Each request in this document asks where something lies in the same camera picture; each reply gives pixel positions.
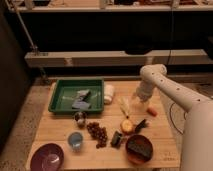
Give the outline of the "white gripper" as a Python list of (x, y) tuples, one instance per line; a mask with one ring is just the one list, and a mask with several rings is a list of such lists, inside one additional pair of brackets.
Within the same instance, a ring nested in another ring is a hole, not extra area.
[(141, 101), (146, 102), (152, 97), (154, 88), (152, 83), (142, 80), (136, 88), (136, 95)]

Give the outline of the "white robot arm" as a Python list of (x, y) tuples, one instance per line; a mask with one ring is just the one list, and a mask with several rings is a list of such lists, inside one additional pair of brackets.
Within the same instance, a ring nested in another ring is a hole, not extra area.
[(187, 112), (180, 171), (213, 171), (213, 100), (166, 77), (163, 64), (140, 69), (136, 95), (148, 101), (157, 87)]

